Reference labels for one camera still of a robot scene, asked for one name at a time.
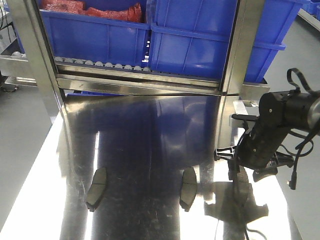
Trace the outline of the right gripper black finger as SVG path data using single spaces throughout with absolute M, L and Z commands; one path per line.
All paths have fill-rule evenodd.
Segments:
M 276 167 L 268 167 L 254 170 L 252 177 L 254 182 L 258 182 L 266 177 L 275 176 L 277 173 L 278 169 Z
M 233 160 L 236 153 L 236 146 L 229 146 L 225 148 L 217 148 L 214 150 L 214 160 L 218 161 L 220 159 L 223 160 Z

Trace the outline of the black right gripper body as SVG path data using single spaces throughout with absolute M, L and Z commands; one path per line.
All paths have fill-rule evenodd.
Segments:
M 284 92 L 269 92 L 259 101 L 259 116 L 249 134 L 237 148 L 240 165 L 250 169 L 267 166 L 280 144 L 290 131 L 285 124 L 286 100 Z

